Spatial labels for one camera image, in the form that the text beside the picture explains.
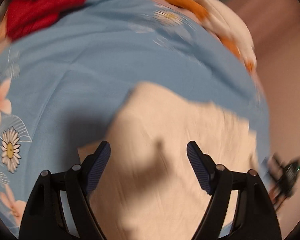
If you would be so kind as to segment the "white quilted jacket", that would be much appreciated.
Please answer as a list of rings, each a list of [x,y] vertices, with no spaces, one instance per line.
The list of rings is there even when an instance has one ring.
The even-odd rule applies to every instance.
[[[95,96],[93,109],[113,115],[104,138],[111,156],[90,205],[107,239],[191,239],[210,197],[200,189],[187,143],[234,171],[257,168],[248,114],[259,104],[195,102],[142,82],[122,104]]]

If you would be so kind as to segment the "blue floral duvet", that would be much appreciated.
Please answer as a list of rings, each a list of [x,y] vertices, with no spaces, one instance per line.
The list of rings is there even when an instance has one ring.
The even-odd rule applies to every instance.
[[[0,218],[13,236],[39,172],[78,163],[141,81],[247,118],[268,156],[266,100],[221,42],[150,0],[87,0],[0,55]]]

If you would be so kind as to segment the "white duck plush toy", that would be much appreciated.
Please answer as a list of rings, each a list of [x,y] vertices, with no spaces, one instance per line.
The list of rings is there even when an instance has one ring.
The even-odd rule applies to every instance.
[[[251,33],[243,20],[219,0],[165,0],[192,12],[202,27],[218,37],[220,42],[241,61],[249,74],[257,67]]]

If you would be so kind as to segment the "red folded garment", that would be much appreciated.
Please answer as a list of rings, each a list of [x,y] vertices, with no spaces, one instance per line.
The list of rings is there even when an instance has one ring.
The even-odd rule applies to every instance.
[[[85,0],[11,0],[6,13],[6,35],[12,41],[47,28],[65,11]]]

